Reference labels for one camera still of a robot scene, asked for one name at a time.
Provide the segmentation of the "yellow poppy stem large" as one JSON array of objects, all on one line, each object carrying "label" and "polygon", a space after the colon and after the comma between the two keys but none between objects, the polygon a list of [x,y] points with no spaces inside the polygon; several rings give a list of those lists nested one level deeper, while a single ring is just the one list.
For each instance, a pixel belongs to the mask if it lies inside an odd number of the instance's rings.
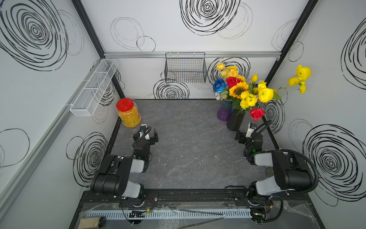
[{"label": "yellow poppy stem large", "polygon": [[266,82],[262,81],[258,85],[254,85],[252,90],[247,90],[241,93],[240,107],[242,109],[248,109],[255,107],[258,102],[267,103],[273,100],[275,91],[268,88]]}]

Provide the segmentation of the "black vase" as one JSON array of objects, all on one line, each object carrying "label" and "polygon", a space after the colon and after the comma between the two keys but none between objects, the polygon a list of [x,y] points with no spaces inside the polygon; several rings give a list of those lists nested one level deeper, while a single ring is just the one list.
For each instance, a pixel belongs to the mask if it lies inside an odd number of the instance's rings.
[{"label": "black vase", "polygon": [[234,109],[231,116],[229,117],[226,127],[230,131],[237,131],[240,129],[241,124],[244,120],[245,113],[239,112],[237,109]]}]

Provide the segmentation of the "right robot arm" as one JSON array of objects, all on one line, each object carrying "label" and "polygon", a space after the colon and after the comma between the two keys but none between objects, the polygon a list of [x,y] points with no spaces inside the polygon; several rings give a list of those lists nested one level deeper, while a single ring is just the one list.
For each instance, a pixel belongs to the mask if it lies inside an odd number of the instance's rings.
[{"label": "right robot arm", "polygon": [[309,193],[320,179],[314,163],[304,154],[289,149],[263,150],[263,135],[255,131],[236,131],[235,139],[245,145],[245,159],[255,166],[270,167],[273,175],[252,182],[248,197],[275,196],[290,193]]}]

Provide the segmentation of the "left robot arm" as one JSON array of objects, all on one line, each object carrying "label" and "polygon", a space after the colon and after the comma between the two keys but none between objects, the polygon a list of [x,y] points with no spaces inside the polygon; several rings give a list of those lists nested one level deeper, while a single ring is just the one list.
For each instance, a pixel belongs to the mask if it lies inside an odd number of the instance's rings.
[{"label": "left robot arm", "polygon": [[158,133],[151,126],[141,125],[133,139],[131,156],[105,156],[92,179],[91,192],[123,198],[143,198],[144,186],[130,181],[129,177],[132,173],[147,171],[152,157],[151,146],[159,141]]}]

